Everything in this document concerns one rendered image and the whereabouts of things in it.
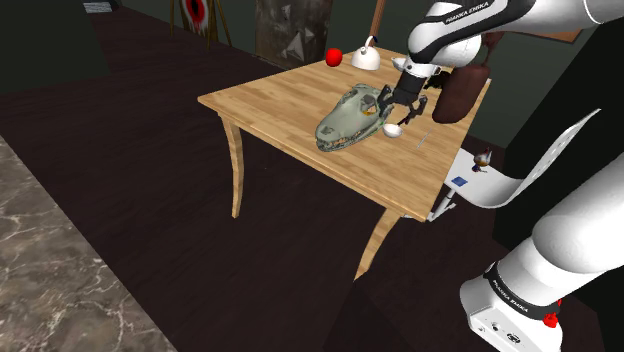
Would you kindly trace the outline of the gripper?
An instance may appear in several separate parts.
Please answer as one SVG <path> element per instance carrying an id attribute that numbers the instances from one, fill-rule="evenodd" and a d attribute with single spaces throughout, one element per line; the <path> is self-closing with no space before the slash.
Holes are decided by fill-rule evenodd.
<path id="1" fill-rule="evenodd" d="M 426 78 L 413 76 L 409 72 L 403 72 L 394 90 L 390 85 L 385 85 L 377 97 L 379 117 L 382 120 L 386 120 L 394 103 L 410 105 L 409 113 L 398 122 L 399 125 L 407 125 L 416 116 L 422 115 L 427 105 L 428 97 L 426 95 L 419 96 L 419 94 L 426 81 Z M 414 108 L 412 104 L 417 99 L 418 107 Z"/>

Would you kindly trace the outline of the brown cylinder vase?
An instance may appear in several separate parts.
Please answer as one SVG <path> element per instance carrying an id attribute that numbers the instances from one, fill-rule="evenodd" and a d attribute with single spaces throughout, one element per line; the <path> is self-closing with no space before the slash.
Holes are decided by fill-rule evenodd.
<path id="1" fill-rule="evenodd" d="M 427 81 L 425 89 L 433 87 L 441 90 L 432 114 L 435 122 L 456 123 L 473 108 L 491 72 L 488 66 L 489 57 L 503 36 L 503 32 L 486 33 L 482 36 L 488 52 L 481 64 L 455 68 L 451 73 L 441 71 Z"/>

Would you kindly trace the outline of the grey-green crocodile skull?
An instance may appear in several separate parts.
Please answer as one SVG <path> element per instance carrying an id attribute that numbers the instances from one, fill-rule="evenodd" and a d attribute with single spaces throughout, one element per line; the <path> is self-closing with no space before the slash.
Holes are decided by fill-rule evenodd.
<path id="1" fill-rule="evenodd" d="M 364 83 L 354 85 L 317 126 L 317 148 L 337 151 L 374 135 L 392 112 L 393 104 L 384 103 L 390 96 L 388 85 L 382 90 Z"/>

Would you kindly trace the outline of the white kettle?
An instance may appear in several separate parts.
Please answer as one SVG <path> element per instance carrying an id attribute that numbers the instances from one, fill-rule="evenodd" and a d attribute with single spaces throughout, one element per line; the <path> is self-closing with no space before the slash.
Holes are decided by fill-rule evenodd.
<path id="1" fill-rule="evenodd" d="M 351 65 L 361 70 L 376 71 L 380 68 L 381 57 L 374 44 L 377 38 L 370 35 L 365 44 L 356 50 L 351 58 Z"/>

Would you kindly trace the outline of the small chicken figure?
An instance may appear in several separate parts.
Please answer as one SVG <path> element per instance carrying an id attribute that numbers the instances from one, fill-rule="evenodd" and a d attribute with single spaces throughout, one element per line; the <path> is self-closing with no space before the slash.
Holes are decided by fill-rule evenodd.
<path id="1" fill-rule="evenodd" d="M 483 152 L 477 154 L 473 158 L 474 165 L 471 168 L 473 172 L 484 172 L 484 167 L 490 164 L 492 151 L 487 147 Z"/>

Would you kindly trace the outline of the light wooden table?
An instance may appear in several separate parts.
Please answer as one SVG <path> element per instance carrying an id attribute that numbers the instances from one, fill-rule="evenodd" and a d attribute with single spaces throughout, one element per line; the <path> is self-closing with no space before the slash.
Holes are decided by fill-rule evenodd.
<path id="1" fill-rule="evenodd" d="M 403 215 L 423 222 L 432 209 L 453 160 L 477 111 L 455 124 L 437 124 L 431 114 L 438 100 L 436 89 L 426 91 L 422 116 L 392 139 L 376 133 L 362 142 L 335 152 L 322 152 L 315 129 L 339 98 L 357 83 L 380 88 L 400 74 L 383 49 L 377 71 L 353 67 L 346 55 L 337 67 L 317 62 L 199 97 L 199 103 L 222 119 L 233 170 L 232 214 L 240 212 L 244 159 L 240 133 L 246 131 L 307 164 L 326 176 L 382 205 L 385 209 L 363 251 L 356 274 L 362 276 L 385 237 Z M 417 145 L 432 130 L 422 146 Z"/>

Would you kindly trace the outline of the grey stone pillar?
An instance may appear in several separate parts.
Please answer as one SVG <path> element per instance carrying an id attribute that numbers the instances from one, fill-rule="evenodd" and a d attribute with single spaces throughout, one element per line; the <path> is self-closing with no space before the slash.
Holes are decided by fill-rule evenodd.
<path id="1" fill-rule="evenodd" d="M 325 57 L 333 0 L 255 0 L 255 55 L 283 69 Z"/>

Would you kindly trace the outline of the easel with red painting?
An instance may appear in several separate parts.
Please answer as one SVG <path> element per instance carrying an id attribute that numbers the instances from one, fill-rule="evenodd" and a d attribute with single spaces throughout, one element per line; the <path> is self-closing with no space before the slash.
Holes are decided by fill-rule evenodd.
<path id="1" fill-rule="evenodd" d="M 169 34 L 174 35 L 175 8 L 179 6 L 185 30 L 206 38 L 206 48 L 218 42 L 217 17 L 220 17 L 227 43 L 232 47 L 230 32 L 221 0 L 169 0 Z"/>

